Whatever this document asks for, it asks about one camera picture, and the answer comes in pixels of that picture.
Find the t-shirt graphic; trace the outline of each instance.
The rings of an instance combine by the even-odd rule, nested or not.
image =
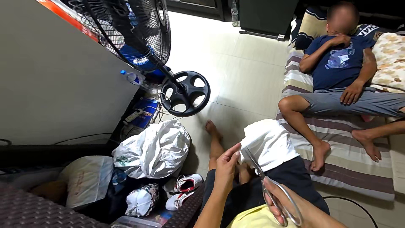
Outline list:
[[[345,68],[348,67],[348,61],[350,55],[354,54],[353,42],[347,48],[340,50],[331,50],[328,59],[328,64],[325,65],[326,69],[330,68]]]

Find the black shorts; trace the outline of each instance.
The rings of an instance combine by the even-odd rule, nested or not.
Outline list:
[[[286,161],[278,167],[264,173],[278,183],[289,187],[299,196],[308,200],[329,215],[328,205],[322,196],[315,190],[311,181],[311,176],[305,169],[304,161],[300,156]],[[211,195],[214,187],[214,180],[215,169],[210,170],[207,174],[201,211]],[[221,227],[227,227],[239,213],[263,204],[265,204],[265,201],[263,198],[262,183],[259,177],[253,178],[246,184],[234,186],[226,198]]]

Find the man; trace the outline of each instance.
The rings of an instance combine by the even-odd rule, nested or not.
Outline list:
[[[285,97],[279,109],[285,120],[301,133],[313,146],[313,171],[324,165],[324,156],[330,150],[327,142],[317,138],[301,114],[357,114],[384,117],[405,117],[405,96],[395,93],[374,93],[367,83],[377,71],[371,47],[375,41],[364,37],[350,37],[356,28],[359,13],[354,5],[339,2],[327,13],[328,35],[315,39],[300,62],[300,71],[312,73],[313,93]],[[352,131],[352,135],[365,148],[372,160],[381,160],[381,154],[372,139],[388,133],[405,132],[405,122],[394,123],[402,131],[369,129]]]
[[[264,201],[259,177],[250,176],[247,169],[241,166],[239,167],[239,185],[233,187],[241,144],[238,143],[224,151],[220,144],[222,135],[214,123],[208,120],[205,128],[211,134],[209,171],[205,181],[202,211],[194,228],[282,227],[277,223],[283,223],[280,211],[274,205],[268,207]],[[300,227],[345,227],[328,215],[328,206],[314,189],[311,177],[300,156],[266,171],[265,174],[280,184],[286,185],[284,187],[302,214],[303,224]],[[292,204],[283,191],[266,179],[264,185],[294,215]],[[271,202],[267,195],[265,197],[267,202]],[[291,220],[288,227],[295,227]]]

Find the gray shorts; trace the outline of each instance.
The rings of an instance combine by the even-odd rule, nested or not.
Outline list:
[[[404,93],[375,92],[375,88],[366,87],[356,103],[344,105],[340,103],[340,96],[344,90],[345,88],[335,88],[300,94],[309,102],[309,107],[304,113],[405,117],[405,113],[399,111],[405,107]]]

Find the tiled floor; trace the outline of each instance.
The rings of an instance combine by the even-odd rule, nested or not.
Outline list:
[[[183,172],[208,172],[210,137],[204,130],[211,119],[224,135],[229,148],[244,138],[243,129],[256,121],[275,118],[283,88],[286,42],[239,34],[230,22],[169,12],[172,49],[167,65],[174,73],[192,70],[207,78],[211,86],[208,105],[200,113],[179,121],[191,135],[193,148]],[[165,115],[164,119],[173,118]],[[323,195],[343,196],[359,202],[380,228],[404,227],[405,197],[394,203],[360,196],[350,191],[316,185]],[[373,227],[356,205],[327,199],[333,217],[349,228]]]

